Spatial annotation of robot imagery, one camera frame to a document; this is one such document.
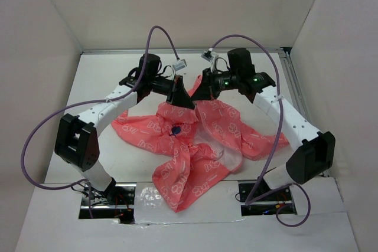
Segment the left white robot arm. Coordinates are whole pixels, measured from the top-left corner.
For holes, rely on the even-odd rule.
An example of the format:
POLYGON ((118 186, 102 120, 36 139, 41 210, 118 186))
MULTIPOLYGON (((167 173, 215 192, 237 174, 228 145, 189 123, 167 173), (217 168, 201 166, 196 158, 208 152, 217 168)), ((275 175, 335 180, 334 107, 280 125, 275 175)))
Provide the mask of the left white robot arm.
POLYGON ((184 88, 183 77, 163 76, 161 59, 144 54, 139 65, 123 78, 114 91, 90 109, 73 116, 65 114, 58 126, 54 152, 87 179, 96 198, 103 204, 116 199, 116 181, 99 161, 98 138, 118 116, 154 92, 164 95, 172 106, 193 109, 194 103, 184 88))

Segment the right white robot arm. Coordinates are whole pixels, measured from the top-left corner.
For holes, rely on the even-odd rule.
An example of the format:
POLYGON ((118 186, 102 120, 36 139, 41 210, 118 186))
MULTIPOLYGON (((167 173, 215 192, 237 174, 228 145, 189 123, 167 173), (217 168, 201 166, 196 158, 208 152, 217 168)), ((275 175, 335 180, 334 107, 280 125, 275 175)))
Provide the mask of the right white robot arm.
POLYGON ((264 182, 258 185, 262 199, 272 199, 283 185, 294 182, 302 185, 332 166, 334 135, 322 133, 283 98, 278 93, 277 80, 265 72, 256 72, 246 48, 235 48, 227 53, 229 67, 226 71, 216 69, 218 55, 214 51, 208 50, 201 56, 211 66, 203 70, 192 100, 214 100, 222 91, 237 90, 281 128, 294 152, 286 164, 264 174, 264 182))

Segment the pink patterned jacket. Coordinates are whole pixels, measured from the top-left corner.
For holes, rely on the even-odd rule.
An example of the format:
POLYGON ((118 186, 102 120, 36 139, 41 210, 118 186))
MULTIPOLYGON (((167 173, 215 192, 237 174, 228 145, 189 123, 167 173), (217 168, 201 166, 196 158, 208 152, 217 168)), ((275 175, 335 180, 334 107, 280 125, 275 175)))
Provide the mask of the pink patterned jacket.
POLYGON ((171 157, 155 169, 152 181, 174 212, 187 209, 245 158, 265 159, 275 141, 221 100, 199 101, 194 110, 161 103, 154 115, 123 112, 111 126, 126 143, 171 157))

